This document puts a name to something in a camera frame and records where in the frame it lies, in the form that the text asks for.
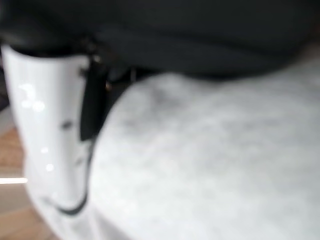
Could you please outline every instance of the black fabric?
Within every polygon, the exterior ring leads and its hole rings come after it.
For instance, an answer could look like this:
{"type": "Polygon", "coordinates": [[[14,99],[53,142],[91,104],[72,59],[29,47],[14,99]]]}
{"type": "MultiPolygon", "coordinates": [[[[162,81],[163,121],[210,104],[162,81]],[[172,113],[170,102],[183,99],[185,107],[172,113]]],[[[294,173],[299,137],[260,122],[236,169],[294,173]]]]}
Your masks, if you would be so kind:
{"type": "MultiPolygon", "coordinates": [[[[45,30],[24,11],[23,21],[16,20],[25,38],[16,44],[26,50],[36,48],[29,37],[34,33],[44,32],[51,46],[94,35],[129,66],[219,75],[267,71],[288,62],[308,38],[319,11],[315,0],[19,1],[33,4],[32,14],[46,12],[40,14],[45,30]]],[[[35,35],[45,49],[45,41],[35,35]]]]}
{"type": "Polygon", "coordinates": [[[292,57],[121,27],[104,27],[97,38],[128,65],[159,71],[240,75],[274,69],[292,57]]]}

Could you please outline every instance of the black mark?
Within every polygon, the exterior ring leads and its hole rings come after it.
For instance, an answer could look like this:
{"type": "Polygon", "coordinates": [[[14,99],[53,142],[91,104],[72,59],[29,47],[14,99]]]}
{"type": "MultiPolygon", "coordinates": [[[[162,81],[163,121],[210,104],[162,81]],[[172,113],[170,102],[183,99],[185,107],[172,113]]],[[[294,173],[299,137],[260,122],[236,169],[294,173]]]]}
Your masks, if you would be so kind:
{"type": "Polygon", "coordinates": [[[65,121],[65,122],[61,125],[61,128],[62,128],[63,130],[68,130],[68,129],[70,129],[72,126],[73,126],[72,121],[65,121]]]}

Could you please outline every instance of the wooden floor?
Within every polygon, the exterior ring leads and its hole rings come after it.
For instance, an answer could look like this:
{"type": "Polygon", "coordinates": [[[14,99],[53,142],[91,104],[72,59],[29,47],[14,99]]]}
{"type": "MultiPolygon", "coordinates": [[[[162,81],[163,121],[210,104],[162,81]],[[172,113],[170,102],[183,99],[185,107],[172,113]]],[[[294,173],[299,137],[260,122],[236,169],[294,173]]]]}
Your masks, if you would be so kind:
{"type": "Polygon", "coordinates": [[[0,216],[0,240],[59,240],[32,207],[0,216]]]}
{"type": "MultiPolygon", "coordinates": [[[[20,177],[23,148],[15,129],[0,137],[1,177],[20,177]]],[[[0,214],[0,240],[58,240],[33,207],[0,214]]]]}

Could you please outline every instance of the glossy white surface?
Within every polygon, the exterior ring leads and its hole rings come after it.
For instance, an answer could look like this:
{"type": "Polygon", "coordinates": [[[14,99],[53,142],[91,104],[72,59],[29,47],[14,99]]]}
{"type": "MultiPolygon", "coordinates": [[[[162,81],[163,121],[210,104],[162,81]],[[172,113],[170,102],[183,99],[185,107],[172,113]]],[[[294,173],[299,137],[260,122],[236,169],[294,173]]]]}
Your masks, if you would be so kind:
{"type": "Polygon", "coordinates": [[[3,46],[2,57],[13,115],[29,164],[45,195],[73,209],[86,193],[90,142],[80,141],[86,56],[38,58],[3,46]]]}

